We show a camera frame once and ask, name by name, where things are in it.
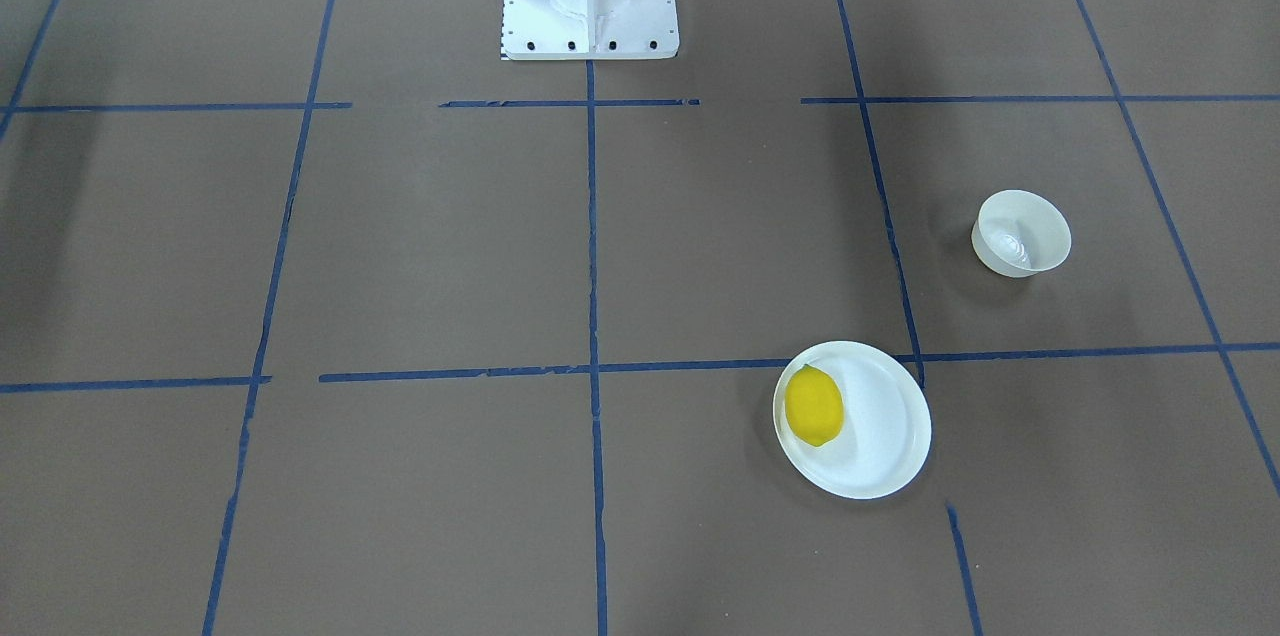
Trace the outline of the white paper bowl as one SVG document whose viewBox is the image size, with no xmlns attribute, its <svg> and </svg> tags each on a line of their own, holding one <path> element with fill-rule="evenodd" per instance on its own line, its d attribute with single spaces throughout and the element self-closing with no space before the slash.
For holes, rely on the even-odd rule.
<svg viewBox="0 0 1280 636">
<path fill-rule="evenodd" d="M 983 203 L 972 227 L 980 264 L 1009 279 L 1047 273 L 1070 256 L 1073 235 L 1050 200 L 1025 189 L 1002 189 Z"/>
</svg>

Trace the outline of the yellow lemon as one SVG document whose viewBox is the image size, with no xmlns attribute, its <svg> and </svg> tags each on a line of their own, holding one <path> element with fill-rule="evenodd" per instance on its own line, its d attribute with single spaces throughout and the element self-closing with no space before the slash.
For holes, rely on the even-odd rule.
<svg viewBox="0 0 1280 636">
<path fill-rule="evenodd" d="M 835 378 L 805 363 L 783 390 L 783 415 L 791 433 L 808 447 L 820 448 L 844 431 L 844 395 Z"/>
</svg>

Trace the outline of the white paper plate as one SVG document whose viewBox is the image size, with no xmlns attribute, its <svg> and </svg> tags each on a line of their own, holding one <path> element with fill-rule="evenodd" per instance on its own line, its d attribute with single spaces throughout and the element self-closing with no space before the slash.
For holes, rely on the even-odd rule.
<svg viewBox="0 0 1280 636">
<path fill-rule="evenodd" d="M 804 369 L 832 378 L 842 398 L 842 427 L 819 447 L 794 431 L 785 409 L 787 386 Z M 827 340 L 795 354 L 774 386 L 776 439 L 794 468 L 838 498 L 876 500 L 906 488 L 931 452 L 932 418 L 915 378 L 874 346 Z"/>
</svg>

